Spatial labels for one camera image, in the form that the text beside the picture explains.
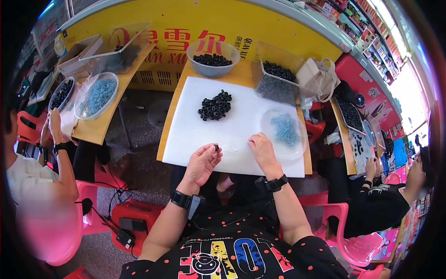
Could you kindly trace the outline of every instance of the clear plastic container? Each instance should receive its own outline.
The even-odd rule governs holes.
[[[291,122],[295,123],[295,133],[297,135],[297,140],[294,145],[289,145],[287,142],[282,141],[277,135],[275,131],[276,124],[272,123],[273,117],[284,117],[287,119],[289,115],[289,119]],[[283,111],[280,109],[271,109],[265,112],[260,120],[260,130],[262,133],[267,136],[271,142],[273,143],[274,154],[279,162],[286,162],[300,158],[307,146],[308,137],[306,134],[305,125],[300,121],[297,114],[289,113],[288,111]]]
[[[101,35],[102,44],[91,56],[79,58],[92,74],[104,72],[126,73],[139,53],[149,45],[150,22],[134,23],[109,29]],[[122,49],[115,51],[122,43]]]
[[[231,60],[232,64],[228,66],[208,66],[194,61],[194,55],[200,56],[203,54],[223,55],[226,60]],[[229,73],[232,67],[240,61],[239,51],[232,45],[215,40],[199,40],[191,43],[186,50],[187,57],[189,58],[194,71],[207,78],[217,79],[221,78],[225,74]]]
[[[373,132],[372,126],[370,126],[369,122],[364,119],[364,129],[366,136],[366,141],[370,146],[375,147],[376,146],[376,138],[375,133]]]
[[[256,49],[259,60],[251,63],[251,69],[254,90],[259,97],[294,107],[304,106],[315,99],[315,96],[318,95],[317,91],[269,74],[263,65],[266,61],[275,63],[285,69],[290,69],[296,75],[302,67],[308,67],[304,59],[299,55],[260,41],[256,41]],[[316,84],[314,78],[311,79],[313,84]]]
[[[64,79],[54,90],[53,95],[50,98],[50,102],[48,103],[48,111],[51,110],[51,106],[53,105],[54,99],[56,98],[56,96],[59,94],[60,90],[62,89],[62,86],[64,84],[66,84],[69,80],[71,80],[72,85],[70,88],[70,91],[68,91],[68,94],[66,95],[65,99],[63,100],[63,102],[60,104],[60,106],[57,108],[58,111],[62,111],[63,108],[65,107],[65,105],[68,103],[68,101],[70,100],[71,96],[73,95],[73,89],[74,89],[74,78],[73,77],[68,77],[66,79]]]
[[[107,102],[95,113],[91,112],[91,104],[90,102],[97,102],[98,96],[94,96],[95,92],[91,91],[91,87],[100,79],[114,79],[116,81],[116,88],[112,94],[112,96],[107,100]],[[113,100],[116,98],[116,93],[118,91],[119,79],[114,73],[101,73],[97,76],[97,80],[88,88],[88,91],[85,94],[81,92],[78,93],[76,97],[76,101],[74,102],[74,115],[78,119],[83,120],[92,120],[103,114],[108,107],[113,103]]]

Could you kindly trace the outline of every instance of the concrete floor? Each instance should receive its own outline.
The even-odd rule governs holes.
[[[166,205],[169,201],[169,180],[171,165],[158,162],[156,160],[162,128],[153,127],[147,120],[147,108],[157,100],[171,100],[172,93],[127,90],[126,107],[124,118],[133,145],[132,152],[129,150],[112,150],[112,161],[119,159],[124,154],[129,153],[131,166],[123,176],[123,180],[129,183],[132,191],[132,198],[148,202],[151,204]],[[144,106],[145,110],[132,107],[132,104]],[[124,142],[119,114],[116,112],[106,135],[107,142]],[[325,179],[310,176],[304,179],[290,179],[290,184],[298,196],[310,195],[327,190]],[[107,188],[98,189],[98,211],[108,215],[109,202],[114,191]],[[312,229],[317,229],[322,219],[322,208],[305,208],[307,218]],[[351,271],[349,263],[345,261],[337,249],[332,249],[337,259],[342,265]],[[76,255],[66,265],[56,268],[56,273],[63,278],[79,265],[86,268],[96,279],[118,278],[121,266],[127,262],[135,260],[131,254],[117,249],[111,242],[111,233],[98,233],[83,236],[82,243]]]

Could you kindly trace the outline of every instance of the black t-shirt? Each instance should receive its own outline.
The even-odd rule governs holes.
[[[266,228],[265,217],[233,222],[235,215],[207,217],[207,230],[196,230],[156,262],[124,264],[120,278],[348,278],[322,239],[308,236],[291,246]]]

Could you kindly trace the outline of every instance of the woman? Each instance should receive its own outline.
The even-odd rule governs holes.
[[[263,133],[250,137],[248,144],[268,181],[284,177]],[[325,241],[311,233],[289,183],[270,193],[263,182],[263,188],[253,183],[257,177],[238,175],[233,181],[235,200],[228,206],[219,203],[218,175],[213,169],[223,153],[215,145],[205,145],[192,154],[173,199],[143,244],[141,256],[122,266],[120,278],[347,278]],[[187,220],[187,210],[174,203],[177,191],[206,197],[205,207],[192,221]],[[268,208],[270,204],[275,204],[274,212]],[[278,235],[279,220],[283,240]]]
[[[344,238],[399,226],[414,200],[423,198],[434,186],[435,175],[430,167],[428,147],[421,148],[407,174],[406,183],[382,183],[378,158],[369,158],[365,168],[365,178],[351,180],[344,158],[322,160],[318,165],[318,173],[328,179],[328,202],[348,203]],[[331,216],[328,223],[336,234],[339,220]]]

